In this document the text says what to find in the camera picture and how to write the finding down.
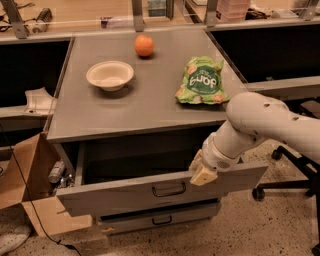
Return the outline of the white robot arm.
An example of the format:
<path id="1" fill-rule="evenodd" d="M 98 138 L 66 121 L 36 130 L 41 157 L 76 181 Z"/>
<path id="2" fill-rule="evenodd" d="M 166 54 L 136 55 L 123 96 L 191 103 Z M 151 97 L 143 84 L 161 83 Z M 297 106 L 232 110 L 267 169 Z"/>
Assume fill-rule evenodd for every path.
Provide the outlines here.
<path id="1" fill-rule="evenodd" d="M 226 107 L 227 120 L 211 133 L 189 170 L 191 183 L 202 186 L 230 170 L 240 156 L 267 139 L 288 145 L 320 163 L 320 120 L 296 114 L 277 99 L 259 93 L 240 93 Z"/>

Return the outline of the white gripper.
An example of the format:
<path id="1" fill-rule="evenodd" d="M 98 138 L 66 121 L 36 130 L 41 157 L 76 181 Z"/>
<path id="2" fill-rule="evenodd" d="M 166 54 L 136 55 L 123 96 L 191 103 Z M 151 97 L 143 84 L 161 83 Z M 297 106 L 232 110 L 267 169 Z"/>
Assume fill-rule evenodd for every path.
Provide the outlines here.
<path id="1" fill-rule="evenodd" d="M 190 180 L 193 185 L 203 186 L 210 183 L 218 178 L 217 172 L 227 172 L 239 162 L 239 156 L 230 158 L 218 150 L 214 142 L 215 137 L 216 133 L 213 132 L 206 138 L 202 150 L 197 151 L 189 166 L 189 170 L 193 171 Z"/>

